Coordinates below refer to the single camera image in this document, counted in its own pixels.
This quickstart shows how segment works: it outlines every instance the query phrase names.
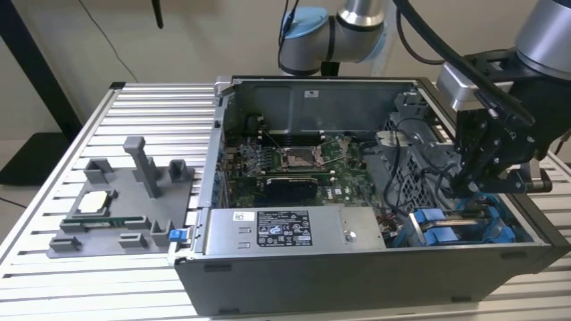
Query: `black cable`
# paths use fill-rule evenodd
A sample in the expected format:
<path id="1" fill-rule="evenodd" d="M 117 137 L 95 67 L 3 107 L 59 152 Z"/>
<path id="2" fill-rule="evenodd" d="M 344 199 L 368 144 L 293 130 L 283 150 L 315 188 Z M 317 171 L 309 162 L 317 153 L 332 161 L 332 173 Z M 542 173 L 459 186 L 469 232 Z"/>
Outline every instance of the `black cable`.
<path id="1" fill-rule="evenodd" d="M 397 136 L 397 132 L 401 132 L 411 140 L 413 140 L 413 137 L 404 131 L 399 129 L 400 124 L 404 121 L 409 121 L 413 120 L 416 122 L 423 122 L 424 124 L 427 124 L 425 120 L 420 119 L 420 118 L 415 118 L 415 117 L 407 117 L 403 118 L 401 120 L 399 120 L 399 122 L 396 123 L 392 132 L 395 133 L 395 141 L 396 141 L 396 149 L 395 149 L 395 158 L 392 161 L 392 170 L 391 170 L 391 176 L 389 176 L 389 180 L 387 182 L 387 184 L 384 185 L 384 190 L 383 190 L 383 199 L 384 199 L 384 203 L 387 204 L 387 206 L 389 207 L 389 209 L 395 212 L 395 213 L 400 213 L 403 215 L 405 215 L 404 211 L 399 208 L 399 204 L 393 205 L 391 204 L 389 200 L 388 200 L 388 192 L 389 192 L 389 188 L 392 186 L 392 181 L 395 180 L 396 177 L 396 173 L 397 173 L 397 167 L 399 167 L 399 163 L 400 163 L 400 140 L 399 140 L 399 136 Z M 448 174 L 448 167 L 452 167 L 452 164 L 449 164 L 447 167 L 444 167 L 444 169 L 439 168 L 432 162 L 427 162 L 428 165 L 432 167 L 432 171 L 436 172 L 436 175 L 447 175 Z"/>
<path id="2" fill-rule="evenodd" d="M 560 141 L 559 141 L 559 144 L 556 145 L 556 148 L 555 148 L 555 152 L 554 152 L 554 154 L 555 154 L 555 155 L 558 155 L 558 154 L 559 154 L 559 152 L 562 151 L 563 144 L 564 144 L 564 141 L 563 141 L 563 140 L 560 140 Z"/>
<path id="3" fill-rule="evenodd" d="M 131 74 L 131 76 L 135 79 L 135 82 L 139 82 L 139 79 L 136 79 L 136 76 L 133 74 L 133 72 L 131 71 L 131 69 L 128 69 L 128 66 L 125 65 L 125 62 L 121 60 L 121 57 L 119 56 L 117 50 L 115 49 L 113 43 L 109 40 L 109 37 L 107 37 L 105 31 L 101 29 L 101 26 L 99 25 L 97 21 L 93 19 L 93 16 L 91 15 L 91 12 L 88 10 L 88 8 L 85 7 L 85 4 L 83 3 L 83 0 L 77 0 L 80 2 L 80 5 L 83 7 L 83 9 L 85 10 L 85 13 L 88 14 L 88 17 L 91 19 L 91 21 L 93 22 L 93 24 L 96 25 L 99 31 L 101 32 L 101 35 L 105 37 L 107 43 L 111 46 L 111 49 L 115 52 L 115 56 L 117 57 L 119 62 L 121 63 L 123 67 L 125 67 L 128 73 Z"/>
<path id="4" fill-rule="evenodd" d="M 408 43 L 407 38 L 404 36 L 403 15 L 400 14 L 400 10 L 396 10 L 396 32 L 399 34 L 400 42 L 403 43 L 404 49 L 407 49 L 407 52 L 411 54 L 413 59 L 427 65 L 441 65 L 444 63 L 444 60 L 427 59 L 413 51 L 411 44 Z"/>
<path id="5" fill-rule="evenodd" d="M 9 199 L 5 199 L 4 197 L 0 197 L 0 201 L 7 202 L 7 203 L 9 203 L 12 205 L 16 205 L 16 206 L 21 207 L 23 209 L 27 208 L 25 205 L 21 205 L 20 203 L 16 203 L 15 201 L 11 201 Z"/>
<path id="6" fill-rule="evenodd" d="M 289 6 L 289 0 L 285 0 L 284 13 L 281 15 L 281 25 L 280 25 L 280 29 L 279 29 L 277 68 L 281 68 L 281 57 L 280 57 L 281 56 L 281 48 L 284 45 L 284 39 L 285 39 L 287 32 L 289 31 L 289 28 L 292 27 L 295 10 L 297 9 L 299 3 L 300 3 L 300 0 L 295 0 L 293 8 L 292 8 L 292 10 L 291 10 L 291 12 L 285 18 L 287 7 Z"/>
<path id="7" fill-rule="evenodd" d="M 445 176 L 444 173 L 447 173 L 452 169 L 453 166 L 455 166 L 455 164 L 448 164 L 448 166 L 444 167 L 440 175 L 437 175 L 437 180 L 436 180 L 436 185 L 435 185 L 435 190 L 433 190 L 436 199 L 440 202 L 440 204 L 445 207 L 445 209 L 451 209 L 451 208 L 448 206 L 448 203 L 441 199 L 439 191 L 440 191 L 440 186 L 443 184 L 443 178 Z"/>
<path id="8" fill-rule="evenodd" d="M 281 19 L 279 20 L 279 36 L 277 36 L 277 46 L 281 47 L 281 35 L 284 34 L 284 20 L 287 8 L 289 6 L 289 0 L 285 0 L 284 12 L 281 14 Z"/>
<path id="9" fill-rule="evenodd" d="M 481 74 L 481 72 L 461 58 L 448 44 L 437 36 L 432 28 L 428 26 L 408 0 L 393 0 L 395 5 L 416 33 L 428 43 L 429 47 L 436 51 L 440 57 L 457 69 L 457 71 L 472 81 L 479 91 L 475 92 L 477 99 L 488 106 L 497 106 L 508 113 L 506 117 L 506 126 L 531 127 L 535 123 L 535 118 L 530 111 L 524 109 L 522 103 L 506 92 L 503 92 Z"/>

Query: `robotic arm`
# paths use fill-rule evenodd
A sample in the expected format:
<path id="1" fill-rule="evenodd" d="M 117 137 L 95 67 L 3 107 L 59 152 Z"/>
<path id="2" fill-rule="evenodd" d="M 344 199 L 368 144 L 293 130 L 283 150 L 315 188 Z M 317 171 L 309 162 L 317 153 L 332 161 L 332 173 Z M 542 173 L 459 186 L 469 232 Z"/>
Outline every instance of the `robotic arm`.
<path id="1" fill-rule="evenodd" d="M 516 47 L 465 57 L 437 37 L 408 0 L 395 5 L 445 60 L 437 87 L 457 111 L 453 141 L 461 155 L 453 195 L 548 192 L 538 161 L 571 127 L 571 1 L 540 0 Z M 467 96 L 483 109 L 463 108 Z M 507 173 L 512 165 L 522 167 Z"/>
<path id="2" fill-rule="evenodd" d="M 475 192 L 542 193 L 551 181 L 539 168 L 552 141 L 571 127 L 571 0 L 540 0 L 511 49 L 461 57 L 432 31 L 408 0 L 397 15 L 444 60 L 437 87 L 456 109 L 460 171 L 455 197 Z M 309 76 L 321 62 L 360 62 L 384 43 L 380 0 L 347 0 L 336 16 L 301 7 L 283 21 L 279 67 Z M 477 100 L 477 108 L 461 101 Z M 514 165 L 522 165 L 510 172 Z"/>

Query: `motherboard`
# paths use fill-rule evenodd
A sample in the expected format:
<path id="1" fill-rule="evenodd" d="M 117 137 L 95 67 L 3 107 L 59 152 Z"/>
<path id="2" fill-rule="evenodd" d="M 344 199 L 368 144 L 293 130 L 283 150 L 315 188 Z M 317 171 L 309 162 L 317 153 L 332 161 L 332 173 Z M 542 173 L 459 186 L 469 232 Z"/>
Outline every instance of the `motherboard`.
<path id="1" fill-rule="evenodd" d="M 309 142 L 295 146 L 295 140 L 264 133 L 225 149 L 231 207 L 344 204 L 379 208 L 363 160 L 367 144 L 341 134 L 323 134 L 315 144 Z"/>

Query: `slotted aluminum surface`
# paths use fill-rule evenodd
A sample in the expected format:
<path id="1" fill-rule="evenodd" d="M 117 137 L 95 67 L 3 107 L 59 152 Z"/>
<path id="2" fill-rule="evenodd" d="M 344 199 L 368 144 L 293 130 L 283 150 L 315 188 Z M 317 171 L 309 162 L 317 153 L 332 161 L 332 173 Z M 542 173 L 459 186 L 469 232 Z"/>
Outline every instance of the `slotted aluminum surface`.
<path id="1" fill-rule="evenodd" d="M 44 253 L 81 189 L 88 159 L 108 157 L 113 167 L 133 166 L 120 148 L 129 134 L 144 135 L 147 153 L 159 165 L 183 158 L 196 167 L 188 210 L 193 214 L 215 112 L 212 98 L 212 85 L 196 84 L 129 84 L 105 95 L 1 244 L 0 320 L 208 320 L 196 316 L 165 255 L 51 260 Z M 552 155 L 542 166 L 554 180 L 554 191 L 531 198 L 571 239 L 570 171 Z M 571 320 L 571 256 L 544 272 L 515 277 L 479 304 L 252 320 Z"/>

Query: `warning label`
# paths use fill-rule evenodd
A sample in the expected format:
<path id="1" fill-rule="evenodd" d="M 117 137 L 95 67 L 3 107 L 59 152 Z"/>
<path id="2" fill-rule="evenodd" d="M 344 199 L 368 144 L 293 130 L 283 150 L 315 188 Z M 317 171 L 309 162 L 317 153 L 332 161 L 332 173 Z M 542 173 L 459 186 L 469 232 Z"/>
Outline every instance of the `warning label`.
<path id="1" fill-rule="evenodd" d="M 308 211 L 257 212 L 257 245 L 313 245 Z"/>

